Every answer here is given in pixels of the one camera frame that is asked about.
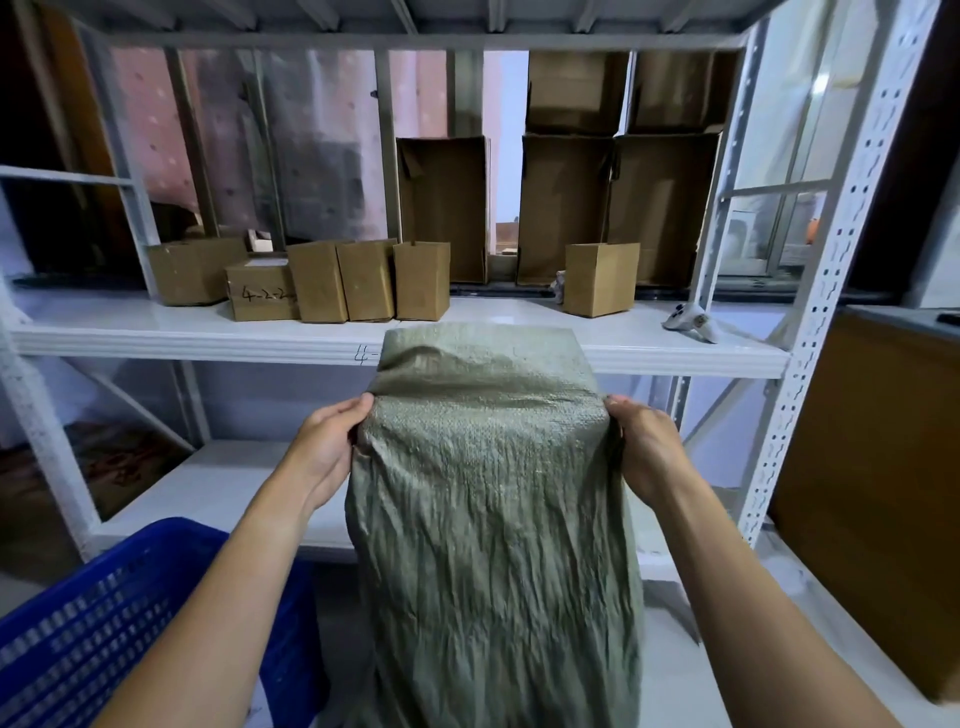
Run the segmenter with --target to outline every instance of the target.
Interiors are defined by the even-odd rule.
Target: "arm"
[[[736,728],[898,728],[740,536],[673,421],[624,397],[623,475],[657,515]]]
[[[276,607],[310,515],[350,468],[350,429],[373,397],[306,419],[203,580],[95,728],[243,725]]]

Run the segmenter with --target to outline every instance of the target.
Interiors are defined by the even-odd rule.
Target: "white controller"
[[[680,303],[663,327],[668,331],[696,331],[710,344],[719,344],[723,338],[718,322],[696,303]]]

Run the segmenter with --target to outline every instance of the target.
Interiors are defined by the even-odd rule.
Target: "green woven sack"
[[[619,430],[573,333],[384,338],[347,493],[374,675],[348,725],[636,728]]]

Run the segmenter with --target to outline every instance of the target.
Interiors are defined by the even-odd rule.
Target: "hand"
[[[349,433],[364,421],[372,406],[373,395],[365,392],[310,415],[264,484],[263,491],[291,497],[309,518],[333,497],[349,474],[352,457]]]
[[[668,414],[620,395],[605,404],[623,428],[623,479],[640,500],[656,510],[666,489],[702,479]]]

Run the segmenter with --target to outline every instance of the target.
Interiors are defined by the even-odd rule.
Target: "forearm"
[[[96,728],[243,724],[306,524],[288,492],[265,486],[258,494]]]
[[[736,728],[899,726],[759,563],[696,473],[655,504]]]

